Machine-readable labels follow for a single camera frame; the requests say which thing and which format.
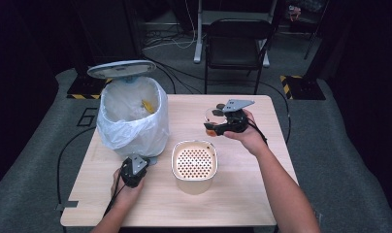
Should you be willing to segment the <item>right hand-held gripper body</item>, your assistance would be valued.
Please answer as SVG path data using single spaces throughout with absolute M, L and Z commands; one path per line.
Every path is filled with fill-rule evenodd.
M 226 117 L 224 130 L 236 133 L 244 132 L 248 123 L 244 108 L 252 104 L 254 104 L 253 100 L 229 99 L 222 109 Z

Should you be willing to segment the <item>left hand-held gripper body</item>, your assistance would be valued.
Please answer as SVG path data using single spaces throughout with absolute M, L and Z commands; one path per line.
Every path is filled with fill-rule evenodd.
M 136 154 L 128 156 L 123 161 L 119 172 L 124 183 L 132 188 L 137 187 L 147 173 L 149 162 L 149 159 L 141 158 Z

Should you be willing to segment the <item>person's right hand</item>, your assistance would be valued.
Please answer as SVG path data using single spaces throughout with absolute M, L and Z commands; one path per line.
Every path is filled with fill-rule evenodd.
M 270 150 L 265 141 L 262 139 L 260 133 L 252 127 L 252 125 L 255 124 L 253 114 L 248 110 L 245 110 L 245 114 L 250 122 L 248 128 L 242 133 L 225 131 L 224 136 L 241 142 L 242 145 L 256 158 L 263 157 L 269 153 Z

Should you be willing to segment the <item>person's left hand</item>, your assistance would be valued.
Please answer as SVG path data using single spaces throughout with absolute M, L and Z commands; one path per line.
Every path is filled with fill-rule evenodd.
M 111 188 L 112 199 L 115 206 L 128 206 L 134 204 L 144 187 L 145 180 L 141 180 L 136 187 L 126 186 L 119 176 L 119 169 L 114 172 L 114 183 Z

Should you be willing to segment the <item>beige perforated strainer container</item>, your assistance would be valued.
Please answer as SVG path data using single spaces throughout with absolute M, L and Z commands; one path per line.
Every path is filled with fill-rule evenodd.
M 202 194 L 210 188 L 217 172 L 216 148 L 207 141 L 179 142 L 173 148 L 171 167 L 181 191 Z

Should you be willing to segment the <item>black folding chair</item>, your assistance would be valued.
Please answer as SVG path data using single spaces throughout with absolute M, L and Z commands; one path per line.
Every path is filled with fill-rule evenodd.
M 256 71 L 256 94 L 268 43 L 274 26 L 263 19 L 222 18 L 211 23 L 205 47 L 204 91 L 208 91 L 209 70 Z

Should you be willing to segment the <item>black hazard-striped stand base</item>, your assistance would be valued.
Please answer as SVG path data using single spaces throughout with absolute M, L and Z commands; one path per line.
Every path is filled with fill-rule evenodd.
M 67 97 L 71 99 L 99 99 L 105 86 L 111 79 L 96 79 L 88 75 L 77 75 L 67 91 Z
M 308 81 L 301 76 L 280 76 L 283 91 L 290 100 L 325 100 L 317 81 Z

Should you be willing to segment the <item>dark cabinet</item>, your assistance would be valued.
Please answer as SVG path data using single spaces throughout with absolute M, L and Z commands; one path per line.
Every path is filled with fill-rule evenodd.
M 137 14 L 132 0 L 74 0 L 95 64 L 141 56 Z

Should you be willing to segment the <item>grey metal table bracket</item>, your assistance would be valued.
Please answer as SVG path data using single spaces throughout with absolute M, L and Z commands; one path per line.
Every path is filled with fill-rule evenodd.
M 78 201 L 66 201 L 64 203 L 58 203 L 55 209 L 59 212 L 63 212 L 66 208 L 76 208 L 78 204 Z

